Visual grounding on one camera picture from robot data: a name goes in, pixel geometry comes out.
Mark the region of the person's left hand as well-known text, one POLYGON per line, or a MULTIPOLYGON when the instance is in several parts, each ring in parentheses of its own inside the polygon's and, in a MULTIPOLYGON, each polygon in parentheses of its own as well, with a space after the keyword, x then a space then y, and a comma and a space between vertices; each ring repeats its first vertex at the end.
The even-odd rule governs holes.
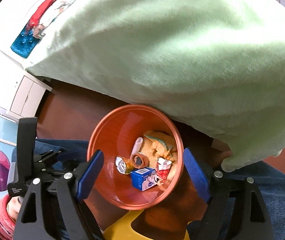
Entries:
POLYGON ((21 206, 22 206, 22 203, 19 200, 19 197, 12 197, 6 206, 7 213, 9 217, 11 218, 11 220, 13 220, 14 222, 18 218, 18 214, 21 209, 21 206))

